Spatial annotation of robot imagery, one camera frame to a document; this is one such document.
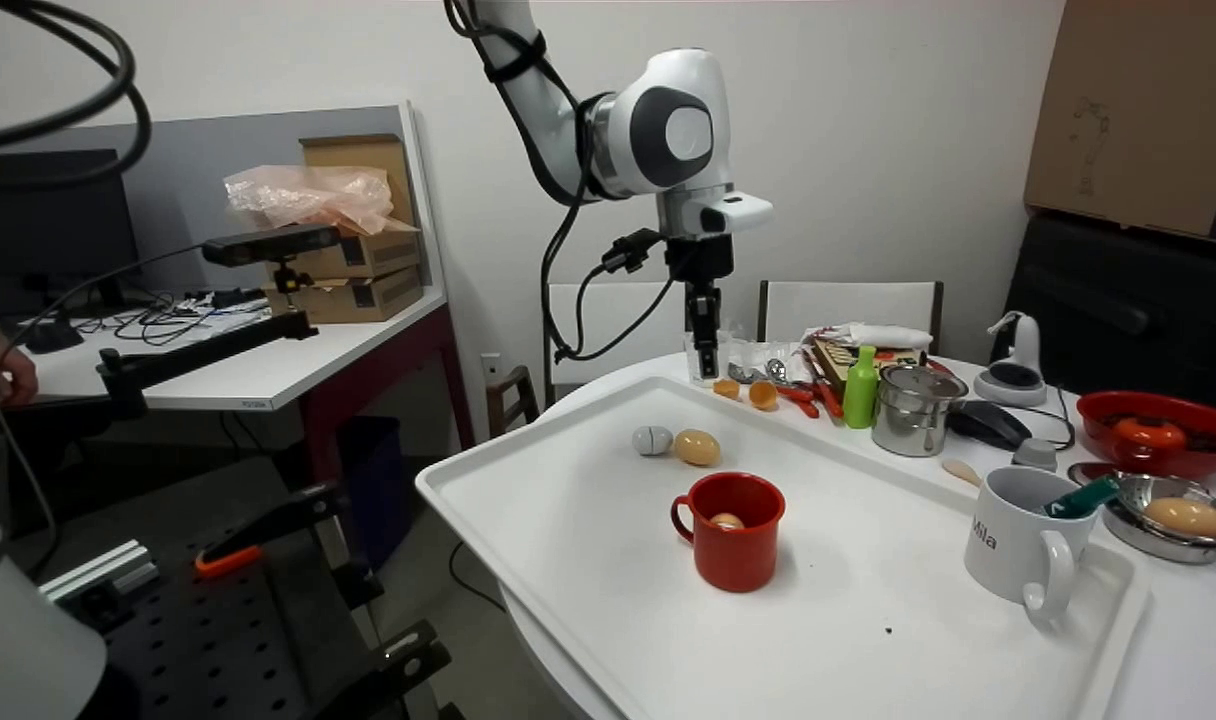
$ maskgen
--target white mug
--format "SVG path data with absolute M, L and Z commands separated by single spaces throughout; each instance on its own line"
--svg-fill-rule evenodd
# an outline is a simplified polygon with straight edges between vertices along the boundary
M 1073 478 L 1041 467 L 998 467 L 978 497 L 971 537 L 963 551 L 969 574 L 1011 598 L 1036 622 L 1056 622 L 1073 598 L 1079 547 L 1093 537 L 1093 517 L 1047 517 L 1044 505 L 1075 490 Z

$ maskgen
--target white tray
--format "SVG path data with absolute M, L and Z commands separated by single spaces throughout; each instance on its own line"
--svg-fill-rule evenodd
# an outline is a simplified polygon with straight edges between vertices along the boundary
M 787 497 L 770 587 L 707 587 L 669 505 L 699 467 L 633 429 L 703 429 Z M 963 572 L 971 497 L 703 388 L 641 378 L 415 477 L 436 512 L 624 716 L 1105 716 L 1145 610 L 1093 543 L 1056 636 Z

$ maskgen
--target red handle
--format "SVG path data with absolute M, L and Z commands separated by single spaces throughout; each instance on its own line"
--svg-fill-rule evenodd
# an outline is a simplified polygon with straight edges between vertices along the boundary
M 800 388 L 779 388 L 779 396 L 794 401 L 804 416 L 813 416 L 813 418 L 819 416 L 808 391 L 800 391 Z
M 688 497 L 676 497 L 676 501 L 674 501 L 674 523 L 676 523 L 676 530 L 692 543 L 692 528 L 686 528 L 681 505 L 692 512 Z
M 843 418 L 843 401 L 841 401 L 841 391 L 838 391 L 834 384 L 817 384 L 817 391 L 819 391 L 823 410 L 827 410 L 834 418 Z

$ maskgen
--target cardboard box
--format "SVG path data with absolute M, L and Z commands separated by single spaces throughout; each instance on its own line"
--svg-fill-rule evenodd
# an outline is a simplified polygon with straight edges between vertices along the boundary
M 1068 0 L 1034 208 L 1216 234 L 1216 0 Z
M 305 310 L 314 324 L 378 324 L 420 301 L 420 271 L 314 278 L 297 291 L 270 289 L 272 310 Z
M 388 277 L 415 268 L 423 261 L 420 232 L 415 232 L 415 196 L 408 174 L 408 152 L 399 134 L 308 134 L 299 140 L 305 163 L 334 169 L 384 169 L 392 184 L 392 218 L 403 226 L 388 226 L 378 234 L 343 239 L 342 247 L 305 252 L 292 261 L 297 271 L 308 277 Z

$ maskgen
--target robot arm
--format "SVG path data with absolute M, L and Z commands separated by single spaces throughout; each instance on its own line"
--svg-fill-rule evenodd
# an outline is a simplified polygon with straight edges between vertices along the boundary
M 686 278 L 699 374 L 716 374 L 720 291 L 733 271 L 738 226 L 761 223 L 773 203 L 728 181 L 728 102 L 714 52 L 653 57 L 624 93 L 575 102 L 546 57 L 527 0 L 445 0 L 500 87 L 535 181 L 562 203 L 657 196 L 660 226 L 633 239 L 648 252 L 669 239 L 669 268 Z

